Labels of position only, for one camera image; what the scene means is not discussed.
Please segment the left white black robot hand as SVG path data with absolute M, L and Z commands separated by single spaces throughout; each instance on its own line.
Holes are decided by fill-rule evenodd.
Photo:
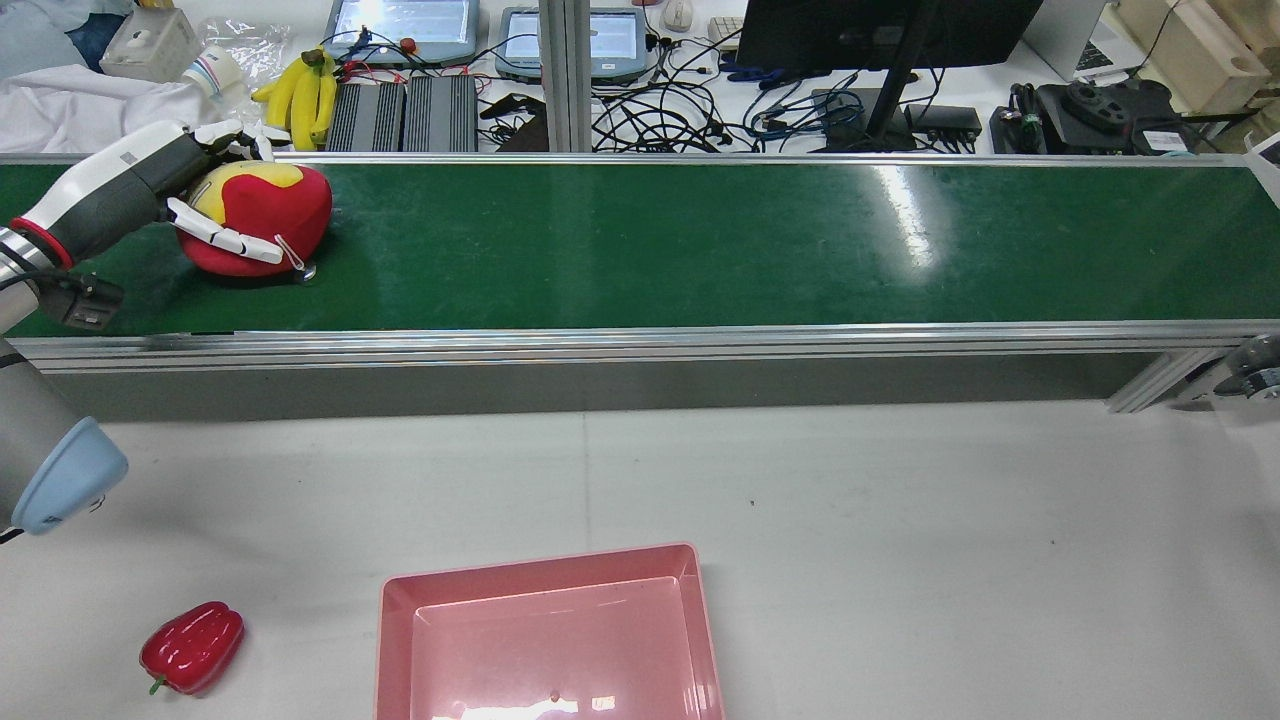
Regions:
M 166 222 L 196 240 L 260 263 L 278 263 L 283 250 L 228 229 L 191 208 L 188 187 L 238 158 L 273 160 L 266 135 L 238 120 L 191 129 L 157 120 L 74 164 L 26 213 L 3 228 L 3 258 L 20 270 L 70 270 L 105 252 L 129 233 Z

